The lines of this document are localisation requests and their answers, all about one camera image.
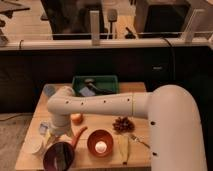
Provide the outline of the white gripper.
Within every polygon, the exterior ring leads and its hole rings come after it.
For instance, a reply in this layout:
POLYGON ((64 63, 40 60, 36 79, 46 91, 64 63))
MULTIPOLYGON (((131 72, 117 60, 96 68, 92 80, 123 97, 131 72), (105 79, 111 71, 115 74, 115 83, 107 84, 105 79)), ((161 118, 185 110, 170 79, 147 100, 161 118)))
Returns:
POLYGON ((72 136, 71 121, 68 117, 52 117, 50 123, 50 133, 55 136, 66 134, 72 136))

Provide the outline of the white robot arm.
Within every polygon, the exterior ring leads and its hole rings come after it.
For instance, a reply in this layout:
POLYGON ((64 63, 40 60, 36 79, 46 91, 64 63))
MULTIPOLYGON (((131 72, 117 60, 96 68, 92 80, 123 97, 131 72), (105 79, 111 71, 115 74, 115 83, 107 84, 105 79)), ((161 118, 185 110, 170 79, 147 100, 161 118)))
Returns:
POLYGON ((192 95, 177 85, 152 92, 77 97, 68 86, 47 102, 51 132, 64 134, 74 113, 146 118, 150 125, 152 171, 208 171, 202 124, 192 95))

